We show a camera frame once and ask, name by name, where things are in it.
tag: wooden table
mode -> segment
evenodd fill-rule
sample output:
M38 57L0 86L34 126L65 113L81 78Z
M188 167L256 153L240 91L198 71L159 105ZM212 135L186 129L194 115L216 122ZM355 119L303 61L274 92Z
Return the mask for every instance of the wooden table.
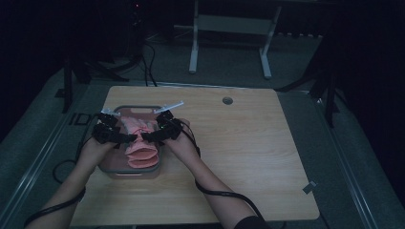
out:
M233 103L225 105L223 98ZM202 159L266 220L317 219L313 194L277 94L265 89L112 87L104 108L164 105L191 122ZM96 169L72 225L217 222L194 178L167 149L154 179L111 179Z

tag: forearm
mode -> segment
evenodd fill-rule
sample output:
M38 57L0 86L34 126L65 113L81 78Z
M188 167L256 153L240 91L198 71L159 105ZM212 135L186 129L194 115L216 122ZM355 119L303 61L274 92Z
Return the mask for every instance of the forearm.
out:
M53 207L75 198L85 187L90 174L89 171L76 166L42 209ZM75 213L76 206L77 203L74 203L68 207L36 219L26 228L68 228Z
M200 159L195 159L186 166L194 178L206 190L233 192ZM249 216L256 216L243 200L204 194L214 214L224 228L234 228L236 224Z

